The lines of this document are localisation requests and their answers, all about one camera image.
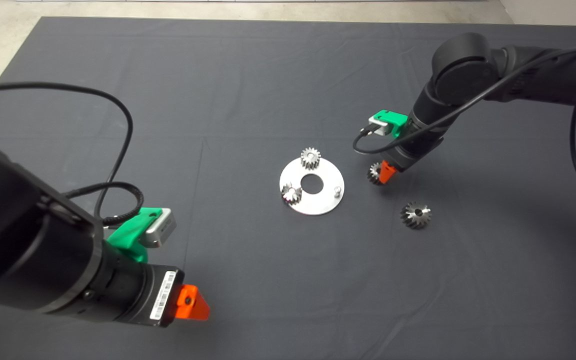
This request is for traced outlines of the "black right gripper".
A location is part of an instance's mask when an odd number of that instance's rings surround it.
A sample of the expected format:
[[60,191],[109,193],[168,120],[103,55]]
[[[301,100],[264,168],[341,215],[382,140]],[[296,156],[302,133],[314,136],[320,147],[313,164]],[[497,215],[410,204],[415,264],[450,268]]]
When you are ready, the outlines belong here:
[[397,145],[393,149],[393,165],[382,160],[379,167],[379,184],[386,185],[396,173],[404,173],[425,155],[434,150],[444,138],[444,132],[429,131]]

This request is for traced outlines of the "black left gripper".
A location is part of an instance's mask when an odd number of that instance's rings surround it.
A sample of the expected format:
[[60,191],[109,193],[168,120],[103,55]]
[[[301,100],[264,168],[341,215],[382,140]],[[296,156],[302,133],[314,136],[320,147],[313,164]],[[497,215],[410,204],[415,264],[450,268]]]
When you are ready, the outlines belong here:
[[183,284],[178,267],[144,265],[145,282],[135,305],[123,315],[123,323],[167,328],[174,319],[208,321],[211,309],[196,285]]

